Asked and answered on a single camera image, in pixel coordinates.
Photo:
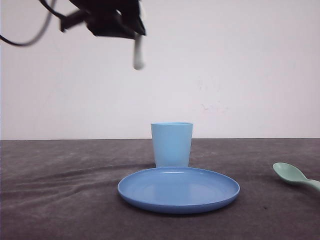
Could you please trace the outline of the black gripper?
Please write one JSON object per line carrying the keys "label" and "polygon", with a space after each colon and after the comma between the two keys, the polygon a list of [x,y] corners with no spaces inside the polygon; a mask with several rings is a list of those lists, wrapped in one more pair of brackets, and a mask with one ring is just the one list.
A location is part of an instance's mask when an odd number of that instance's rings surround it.
{"label": "black gripper", "polygon": [[86,23],[94,36],[134,39],[145,36],[138,0],[72,0],[78,11],[60,20],[60,30]]}

